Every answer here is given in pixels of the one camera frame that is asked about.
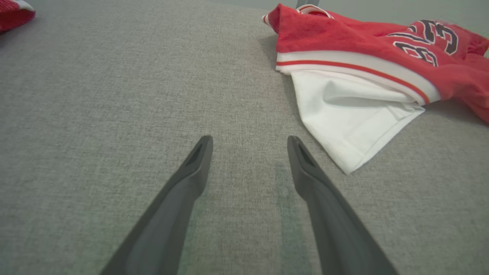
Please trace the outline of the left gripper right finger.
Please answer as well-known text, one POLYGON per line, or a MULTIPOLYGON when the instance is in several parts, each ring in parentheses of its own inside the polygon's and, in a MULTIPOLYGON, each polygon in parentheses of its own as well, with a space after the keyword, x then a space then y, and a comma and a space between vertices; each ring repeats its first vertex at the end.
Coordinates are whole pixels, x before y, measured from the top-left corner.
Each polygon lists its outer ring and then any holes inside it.
POLYGON ((298 136, 287 139, 297 193, 304 199, 324 275, 396 275, 393 264, 298 136))

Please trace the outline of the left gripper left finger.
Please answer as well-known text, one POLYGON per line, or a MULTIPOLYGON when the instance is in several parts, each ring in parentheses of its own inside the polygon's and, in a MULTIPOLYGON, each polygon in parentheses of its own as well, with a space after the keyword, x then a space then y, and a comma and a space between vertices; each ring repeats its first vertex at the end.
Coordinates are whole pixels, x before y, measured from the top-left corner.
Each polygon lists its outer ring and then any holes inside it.
POLYGON ((202 136, 117 249, 103 275, 176 275, 194 202, 205 190, 213 152, 202 136))

